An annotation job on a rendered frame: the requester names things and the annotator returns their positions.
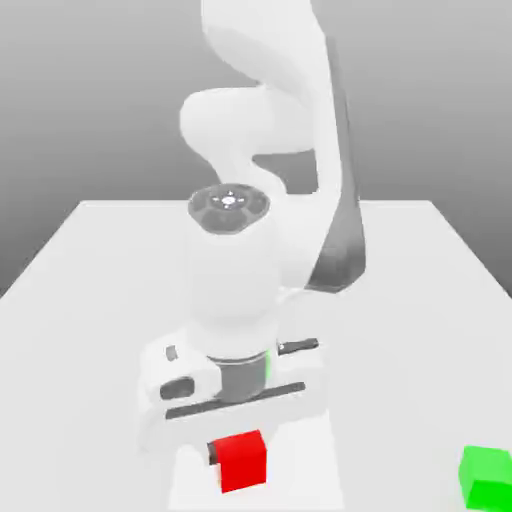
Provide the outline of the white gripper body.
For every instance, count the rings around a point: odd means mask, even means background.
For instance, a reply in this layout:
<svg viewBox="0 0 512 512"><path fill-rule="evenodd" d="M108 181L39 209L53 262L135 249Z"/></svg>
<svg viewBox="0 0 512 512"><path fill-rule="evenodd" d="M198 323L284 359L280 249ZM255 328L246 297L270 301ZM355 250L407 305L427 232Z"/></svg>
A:
<svg viewBox="0 0 512 512"><path fill-rule="evenodd" d="M327 408L327 381L299 379L229 402L204 393L193 379L149 386L137 383L138 441L149 453L175 453L191 445L203 450L215 438L259 429L265 438L281 424L321 415Z"/></svg>

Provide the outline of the small red cube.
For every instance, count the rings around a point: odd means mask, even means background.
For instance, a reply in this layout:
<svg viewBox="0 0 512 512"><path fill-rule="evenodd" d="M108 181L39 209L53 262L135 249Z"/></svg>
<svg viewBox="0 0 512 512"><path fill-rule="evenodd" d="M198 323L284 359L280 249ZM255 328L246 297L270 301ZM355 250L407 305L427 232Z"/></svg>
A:
<svg viewBox="0 0 512 512"><path fill-rule="evenodd" d="M223 493L267 481L267 447L259 430L215 439L207 444L209 465L219 467Z"/></svg>

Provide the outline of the small green cube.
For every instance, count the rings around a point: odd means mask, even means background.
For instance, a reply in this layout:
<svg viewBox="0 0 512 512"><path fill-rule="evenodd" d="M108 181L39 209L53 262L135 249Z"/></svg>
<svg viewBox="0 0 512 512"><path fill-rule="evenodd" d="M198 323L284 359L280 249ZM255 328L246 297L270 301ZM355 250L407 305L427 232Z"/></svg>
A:
<svg viewBox="0 0 512 512"><path fill-rule="evenodd" d="M458 480L468 510L512 512L512 455L507 450L466 445Z"/></svg>

